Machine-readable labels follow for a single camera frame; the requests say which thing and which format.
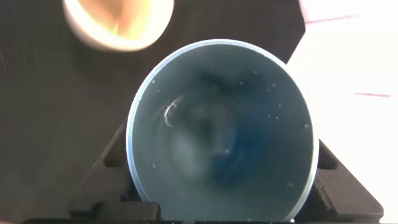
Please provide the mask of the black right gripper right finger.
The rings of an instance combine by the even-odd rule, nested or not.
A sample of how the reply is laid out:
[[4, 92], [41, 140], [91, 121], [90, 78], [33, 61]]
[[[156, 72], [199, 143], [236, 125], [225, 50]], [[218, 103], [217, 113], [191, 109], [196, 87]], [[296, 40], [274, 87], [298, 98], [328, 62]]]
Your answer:
[[379, 222], [383, 216], [382, 205], [320, 141], [313, 187], [294, 220]]

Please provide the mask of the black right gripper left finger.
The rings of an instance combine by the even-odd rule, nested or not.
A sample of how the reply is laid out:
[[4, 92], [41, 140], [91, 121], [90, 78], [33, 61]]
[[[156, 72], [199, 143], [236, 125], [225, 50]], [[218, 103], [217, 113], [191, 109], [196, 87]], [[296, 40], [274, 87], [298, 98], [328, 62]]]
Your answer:
[[124, 121], [68, 201], [73, 218], [159, 218], [160, 206], [143, 202], [129, 173]]

